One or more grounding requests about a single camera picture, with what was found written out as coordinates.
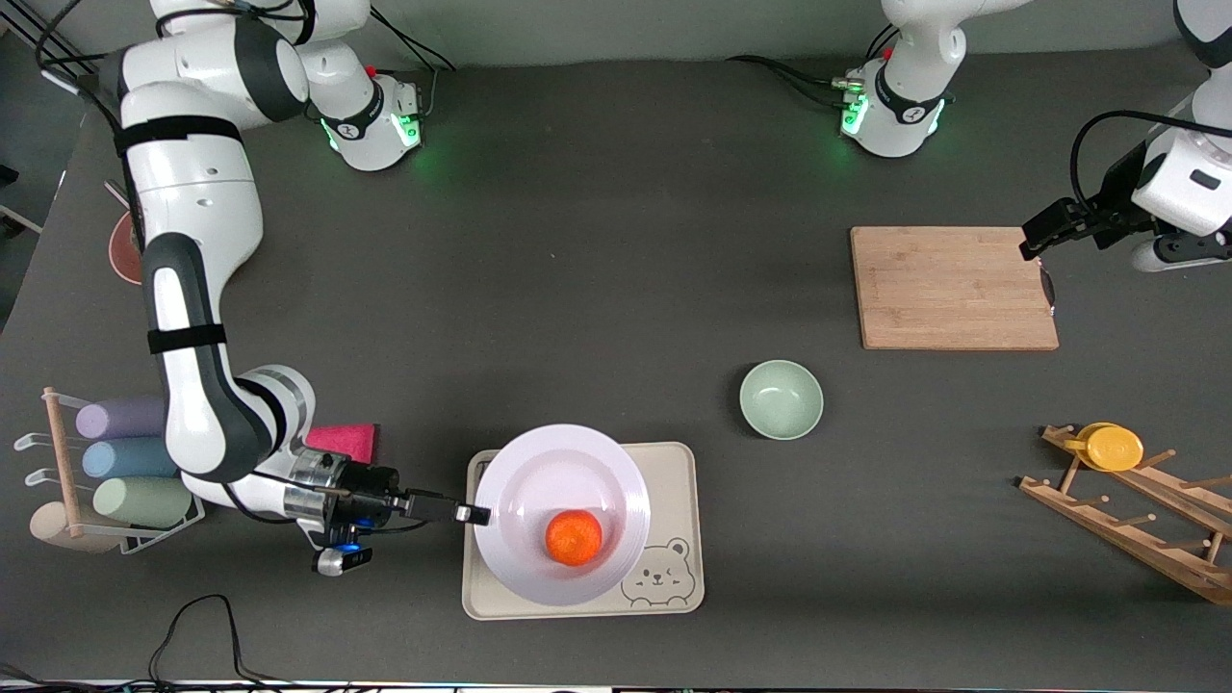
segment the pink cloth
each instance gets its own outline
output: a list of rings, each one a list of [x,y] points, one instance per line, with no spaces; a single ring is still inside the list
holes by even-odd
[[[356,462],[372,464],[377,448],[377,424],[318,425],[308,432],[309,448],[349,455]]]

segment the bear face illustration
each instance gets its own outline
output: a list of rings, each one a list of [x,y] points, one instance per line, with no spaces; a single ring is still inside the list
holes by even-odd
[[[648,607],[670,604],[674,601],[687,604],[697,586],[685,561],[687,556],[689,543],[684,539],[673,539],[664,546],[647,546],[637,567],[621,581],[621,593],[631,607],[638,602],[644,602]]]

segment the orange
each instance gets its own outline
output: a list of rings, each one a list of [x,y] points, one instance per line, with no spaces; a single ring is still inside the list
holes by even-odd
[[[547,554],[558,564],[577,567],[590,562],[604,546],[604,528],[586,511],[564,511],[547,523]]]

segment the green light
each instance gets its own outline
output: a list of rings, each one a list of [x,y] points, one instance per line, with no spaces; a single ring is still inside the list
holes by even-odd
[[[851,105],[848,106],[848,115],[843,117],[843,131],[848,134],[855,134],[860,132],[860,126],[864,123],[864,116],[869,112],[869,97],[861,95]]]
[[[928,126],[929,134],[936,132],[936,123],[938,121],[941,120],[941,111],[944,110],[945,110],[945,99],[941,99],[941,102],[936,105],[936,115],[933,116],[933,125]]]
[[[419,128],[415,126],[415,118],[389,113],[389,122],[398,131],[398,137],[402,138],[403,144],[408,148],[419,144]]]
[[[325,125],[325,118],[320,120],[320,127],[325,129],[325,137],[329,138],[329,148],[338,152],[338,142],[334,142],[334,133],[330,132],[329,126]]]

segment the gray table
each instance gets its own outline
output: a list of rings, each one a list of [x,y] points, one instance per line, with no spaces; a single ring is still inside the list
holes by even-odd
[[[54,493],[21,477],[51,456],[10,454],[0,652],[43,676],[136,676],[176,607],[219,591],[249,663],[297,678],[1227,689],[1232,612],[1011,481],[1062,464],[1036,425],[1105,418],[1181,449],[1194,477],[1227,472],[1232,270],[1143,276],[1127,247],[1073,244],[1047,258],[1058,351],[865,351],[848,244],[856,224],[1016,226],[1067,194],[1085,118],[1167,109],[1201,79],[1175,48],[972,58],[939,134],[897,162],[743,64],[445,75],[426,148],[373,175],[312,123],[249,133],[266,238],[223,306],[235,367],[301,369],[320,423],[379,422],[382,460],[451,493],[476,451],[545,423],[683,440],[706,602],[476,623],[457,527],[375,540],[342,580],[308,572],[294,529],[222,509],[137,556],[78,555],[26,531]],[[1095,133],[1089,181],[1142,131]],[[158,390],[140,292],[105,256],[116,174],[95,121],[0,340],[2,440],[46,425],[43,385]],[[738,419],[739,377],[770,358],[825,388],[804,440]],[[228,676],[218,613],[186,618],[166,672]]]

